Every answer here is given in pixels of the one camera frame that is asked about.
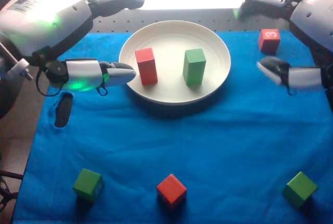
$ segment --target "wooden block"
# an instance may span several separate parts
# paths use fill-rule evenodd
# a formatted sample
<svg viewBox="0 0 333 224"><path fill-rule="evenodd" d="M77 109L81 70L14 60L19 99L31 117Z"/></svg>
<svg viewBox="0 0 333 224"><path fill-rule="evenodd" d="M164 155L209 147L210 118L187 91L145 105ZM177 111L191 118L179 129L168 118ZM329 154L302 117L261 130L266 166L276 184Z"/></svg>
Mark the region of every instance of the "wooden block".
<svg viewBox="0 0 333 224"><path fill-rule="evenodd" d="M299 172L283 189L282 195L296 208L318 189L318 186L303 172Z"/></svg>
<svg viewBox="0 0 333 224"><path fill-rule="evenodd" d="M186 187L174 176L169 175L157 187L157 193L170 209L176 208L187 194Z"/></svg>
<svg viewBox="0 0 333 224"><path fill-rule="evenodd" d="M84 168L77 178L73 190L79 197L95 202L102 187L102 176Z"/></svg>
<svg viewBox="0 0 333 224"><path fill-rule="evenodd" d="M280 33L277 29L262 29L259 37L260 51L274 54L280 44Z"/></svg>
<svg viewBox="0 0 333 224"><path fill-rule="evenodd" d="M192 49L185 51L183 76L187 86L201 84L206 58L202 49Z"/></svg>
<svg viewBox="0 0 333 224"><path fill-rule="evenodd" d="M158 81L157 71L152 49L149 47L146 49L137 50L135 51L135 57L137 66L139 67L142 85L156 84Z"/></svg>

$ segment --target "red cube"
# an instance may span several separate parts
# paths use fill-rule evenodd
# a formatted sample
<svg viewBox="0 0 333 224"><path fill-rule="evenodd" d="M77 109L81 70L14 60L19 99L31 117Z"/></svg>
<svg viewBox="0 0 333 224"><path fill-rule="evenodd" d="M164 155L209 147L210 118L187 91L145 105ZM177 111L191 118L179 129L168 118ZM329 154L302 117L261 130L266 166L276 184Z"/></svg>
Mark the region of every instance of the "red cube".
<svg viewBox="0 0 333 224"><path fill-rule="evenodd" d="M157 193L170 209L177 207L187 194L186 187L174 176L169 175L157 187Z"/></svg>
<svg viewBox="0 0 333 224"><path fill-rule="evenodd" d="M135 51L142 85L156 84L157 72L151 47Z"/></svg>
<svg viewBox="0 0 333 224"><path fill-rule="evenodd" d="M280 33L277 29L262 29L259 37L260 51L274 54L280 44Z"/></svg>

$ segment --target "white plate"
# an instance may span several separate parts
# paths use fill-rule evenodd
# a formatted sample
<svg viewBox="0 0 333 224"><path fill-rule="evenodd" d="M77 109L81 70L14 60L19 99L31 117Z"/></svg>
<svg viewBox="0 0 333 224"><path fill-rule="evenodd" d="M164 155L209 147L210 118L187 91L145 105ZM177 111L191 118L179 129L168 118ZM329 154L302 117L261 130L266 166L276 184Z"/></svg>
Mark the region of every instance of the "white plate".
<svg viewBox="0 0 333 224"><path fill-rule="evenodd" d="M134 51L151 47L158 83L143 86ZM188 87L183 78L185 51L202 48L206 68L201 85ZM216 91L227 78L231 60L225 43L211 30L187 21L162 21L134 33L121 49L119 62L131 65L137 76L128 86L150 101L180 105L199 101Z"/></svg>

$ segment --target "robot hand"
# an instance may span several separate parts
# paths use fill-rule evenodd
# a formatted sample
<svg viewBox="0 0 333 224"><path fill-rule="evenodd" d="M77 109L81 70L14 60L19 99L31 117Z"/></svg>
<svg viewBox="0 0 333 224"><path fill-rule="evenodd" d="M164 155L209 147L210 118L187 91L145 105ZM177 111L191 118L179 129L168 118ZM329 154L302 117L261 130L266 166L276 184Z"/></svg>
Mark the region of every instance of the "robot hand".
<svg viewBox="0 0 333 224"><path fill-rule="evenodd" d="M290 23L290 31L312 52L319 51L333 58L333 0L245 0L238 17L264 14L283 18ZM327 89L333 87L332 66L318 68L298 67L275 57L266 57L257 63L259 69L278 85L295 90Z"/></svg>
<svg viewBox="0 0 333 224"><path fill-rule="evenodd" d="M81 40L93 20L124 8L142 7L144 0L11 0L0 11L0 77L10 80L24 75L31 80L28 65L38 66L59 90L85 91L131 81L136 73L121 63L95 59L58 61L57 58Z"/></svg>

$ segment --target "table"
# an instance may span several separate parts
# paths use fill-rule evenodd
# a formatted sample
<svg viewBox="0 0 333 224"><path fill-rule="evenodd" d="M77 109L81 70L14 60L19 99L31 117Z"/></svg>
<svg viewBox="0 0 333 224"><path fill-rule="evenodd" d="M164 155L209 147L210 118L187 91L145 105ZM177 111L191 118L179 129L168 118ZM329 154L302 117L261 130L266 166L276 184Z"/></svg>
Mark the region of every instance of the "table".
<svg viewBox="0 0 333 224"><path fill-rule="evenodd" d="M61 58L116 61L130 34L89 34ZM290 97L256 68L259 31L219 33L230 75L211 97L163 107L127 87L75 93L69 124L54 127L59 97L46 98L13 223L330 223L332 113L325 93ZM312 65L308 49L281 32L277 56ZM102 174L96 204L77 201L82 168ZM281 195L299 171L319 185L303 210ZM169 215L156 185L173 173L187 201Z"/></svg>

